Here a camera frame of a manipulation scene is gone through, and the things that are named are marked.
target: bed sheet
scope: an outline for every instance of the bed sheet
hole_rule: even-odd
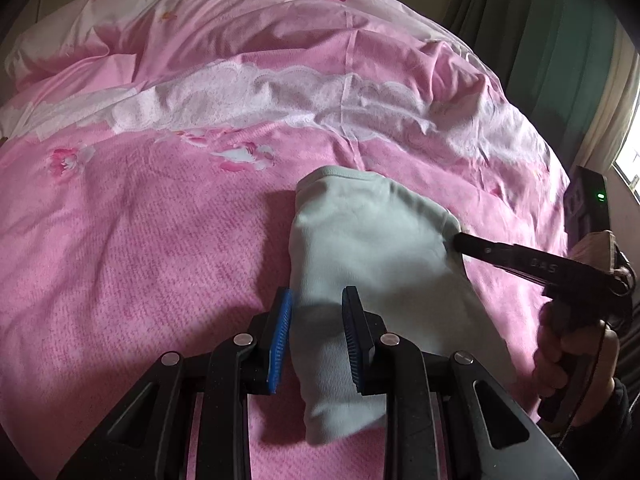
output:
[[[210,351],[268,308],[320,166],[564,251],[556,156],[468,47],[394,0],[76,0],[6,66],[0,422],[43,479],[158,355]],[[540,288],[466,268],[532,410]],[[287,363],[250,399],[254,478],[381,475],[381,431],[310,447],[302,413]]]

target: white fabric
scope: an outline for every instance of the white fabric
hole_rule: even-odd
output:
[[[514,380],[500,338],[447,250],[458,220],[435,202],[377,173],[319,168],[298,183],[289,253],[297,293],[290,330],[306,403],[306,440],[325,444],[383,421],[384,396],[351,381],[340,299],[355,285],[364,309],[423,351],[471,352],[503,385]]]

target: curtain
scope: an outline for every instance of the curtain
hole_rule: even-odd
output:
[[[494,70],[568,171],[611,65],[616,19],[604,0],[452,0],[444,25]]]
[[[609,76],[574,166],[606,173],[626,140],[638,106],[640,56],[618,22]]]

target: pink floral bedding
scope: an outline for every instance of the pink floral bedding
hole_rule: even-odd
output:
[[[0,422],[43,479],[158,355],[210,351],[270,305],[319,166],[564,250],[555,155],[460,40],[394,0],[76,0],[6,66]],[[466,266],[530,410],[540,289]],[[380,478],[381,431],[303,441],[289,364],[250,410],[255,479]]]

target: metal rivet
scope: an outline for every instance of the metal rivet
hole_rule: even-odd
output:
[[[238,346],[247,346],[254,342],[254,337],[251,334],[238,334],[234,338],[234,343]]]
[[[173,365],[177,365],[179,360],[180,360],[180,354],[178,354],[178,352],[167,352],[162,356],[162,358],[160,359],[160,362],[164,366],[173,366]]]
[[[396,334],[387,332],[380,336],[380,342],[387,346],[396,346],[400,342],[400,338]]]
[[[460,365],[469,365],[474,361],[474,357],[469,352],[456,352],[453,358]]]

